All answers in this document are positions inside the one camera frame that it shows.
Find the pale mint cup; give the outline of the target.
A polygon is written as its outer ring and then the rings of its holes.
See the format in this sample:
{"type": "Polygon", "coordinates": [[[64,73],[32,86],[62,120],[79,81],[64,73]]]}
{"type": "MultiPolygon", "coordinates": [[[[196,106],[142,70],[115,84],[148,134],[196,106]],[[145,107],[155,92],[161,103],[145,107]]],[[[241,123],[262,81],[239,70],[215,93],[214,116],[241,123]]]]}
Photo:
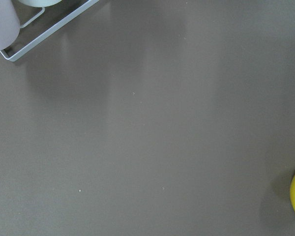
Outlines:
{"type": "Polygon", "coordinates": [[[19,0],[20,3],[31,7],[48,7],[61,2],[61,0],[19,0]]]}

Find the pale pink cup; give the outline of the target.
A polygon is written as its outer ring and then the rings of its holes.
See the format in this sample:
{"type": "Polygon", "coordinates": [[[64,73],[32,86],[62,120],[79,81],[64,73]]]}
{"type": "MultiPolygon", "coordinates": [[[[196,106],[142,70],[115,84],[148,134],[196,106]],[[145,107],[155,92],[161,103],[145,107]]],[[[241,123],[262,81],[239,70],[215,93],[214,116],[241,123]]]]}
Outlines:
{"type": "Polygon", "coordinates": [[[11,0],[0,0],[0,50],[10,46],[18,37],[20,21],[11,0]]]}

